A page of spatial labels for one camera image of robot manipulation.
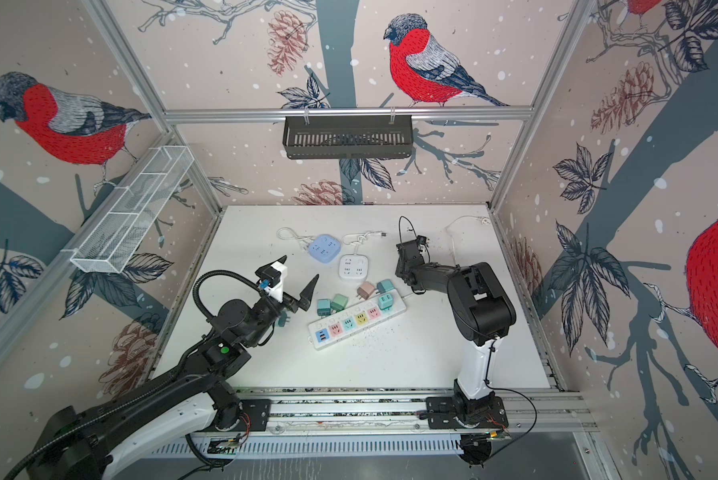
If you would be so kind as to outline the pink plug adapter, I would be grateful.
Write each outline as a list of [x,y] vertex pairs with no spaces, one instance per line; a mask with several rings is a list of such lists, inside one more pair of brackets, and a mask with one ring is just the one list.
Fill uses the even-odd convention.
[[357,295],[363,300],[367,300],[372,297],[376,291],[377,287],[373,283],[365,281],[357,288]]

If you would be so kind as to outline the blue square power socket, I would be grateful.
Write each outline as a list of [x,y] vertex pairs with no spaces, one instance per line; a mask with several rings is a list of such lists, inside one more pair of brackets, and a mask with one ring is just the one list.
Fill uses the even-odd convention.
[[342,242],[328,234],[321,234],[308,246],[308,254],[322,264],[329,264],[341,252]]

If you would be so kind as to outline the white colourful power strip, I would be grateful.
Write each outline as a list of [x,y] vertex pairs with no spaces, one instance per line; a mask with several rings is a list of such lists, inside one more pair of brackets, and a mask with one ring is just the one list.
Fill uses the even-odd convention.
[[381,294],[309,323],[309,341],[313,348],[317,351],[325,349],[405,313],[407,305],[403,296],[397,290],[388,293],[394,296],[394,305],[389,310],[378,308],[377,300]]

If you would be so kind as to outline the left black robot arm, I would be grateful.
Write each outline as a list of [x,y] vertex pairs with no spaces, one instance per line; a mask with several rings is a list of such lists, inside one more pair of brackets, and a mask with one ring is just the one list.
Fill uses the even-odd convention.
[[[228,384],[251,358],[251,349],[265,345],[285,312],[309,309],[318,280],[312,278],[299,296],[284,290],[286,259],[259,267],[251,281],[230,270],[200,275],[192,299],[210,326],[188,347],[177,364],[141,386],[81,413],[66,407],[53,414],[33,450],[7,473],[15,479],[110,479],[145,454],[179,436],[213,425],[230,430],[237,423],[251,427],[241,401]],[[225,302],[212,313],[200,289],[213,277],[227,277],[252,289],[254,305],[241,299]]]

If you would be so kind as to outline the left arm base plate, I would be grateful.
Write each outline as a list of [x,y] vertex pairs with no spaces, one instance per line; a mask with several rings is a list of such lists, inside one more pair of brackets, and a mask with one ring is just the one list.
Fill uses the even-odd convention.
[[234,401],[217,412],[212,429],[219,432],[263,432],[267,429],[271,406],[269,399]]

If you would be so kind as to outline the white square power socket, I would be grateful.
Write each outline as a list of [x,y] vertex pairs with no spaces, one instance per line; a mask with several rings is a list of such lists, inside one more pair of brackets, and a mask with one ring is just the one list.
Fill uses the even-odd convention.
[[338,275],[342,280],[363,282],[369,271],[369,258],[360,254],[346,254],[339,260]]

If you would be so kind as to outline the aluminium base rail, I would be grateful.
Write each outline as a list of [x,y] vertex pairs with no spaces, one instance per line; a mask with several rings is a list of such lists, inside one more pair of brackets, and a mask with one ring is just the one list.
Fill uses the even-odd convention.
[[499,392],[503,404],[480,424],[458,421],[444,406],[448,389],[246,388],[237,391],[251,420],[236,430],[258,435],[412,434],[432,430],[466,434],[595,432],[581,394],[554,389]]

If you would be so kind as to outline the green plug adapter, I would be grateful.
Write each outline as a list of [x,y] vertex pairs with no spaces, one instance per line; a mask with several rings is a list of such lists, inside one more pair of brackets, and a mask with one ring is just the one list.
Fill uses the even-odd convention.
[[341,312],[346,309],[349,298],[342,294],[335,294],[330,300],[330,307],[333,312]]

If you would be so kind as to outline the teal plug adapter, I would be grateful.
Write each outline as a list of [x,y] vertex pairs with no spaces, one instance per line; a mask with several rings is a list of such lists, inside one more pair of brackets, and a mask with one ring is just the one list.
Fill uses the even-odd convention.
[[328,317],[332,314],[332,305],[330,299],[317,300],[317,314],[320,317]]
[[386,294],[394,289],[395,286],[390,279],[381,280],[376,284],[376,290],[379,294]]
[[283,328],[287,325],[290,315],[287,312],[283,312],[277,321],[277,326]]
[[382,294],[378,297],[377,303],[381,311],[389,310],[394,305],[394,296],[391,293]]

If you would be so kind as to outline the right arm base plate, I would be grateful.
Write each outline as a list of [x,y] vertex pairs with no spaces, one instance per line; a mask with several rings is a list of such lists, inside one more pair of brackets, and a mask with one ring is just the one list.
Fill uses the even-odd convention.
[[419,413],[432,430],[442,429],[498,429],[508,428],[503,400],[491,393],[487,397],[470,400],[460,395],[428,397],[426,406]]

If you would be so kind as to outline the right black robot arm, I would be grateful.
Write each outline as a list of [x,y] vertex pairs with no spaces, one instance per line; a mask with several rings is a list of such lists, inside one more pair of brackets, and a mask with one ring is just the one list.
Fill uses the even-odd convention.
[[396,276],[416,295],[445,294],[457,330],[469,343],[451,396],[429,399],[430,427],[444,428],[456,421],[466,428],[505,429],[505,407],[489,374],[501,341],[516,323],[515,307],[488,263],[448,266],[433,262],[427,238],[413,226],[409,231],[414,237],[401,238],[396,244]]

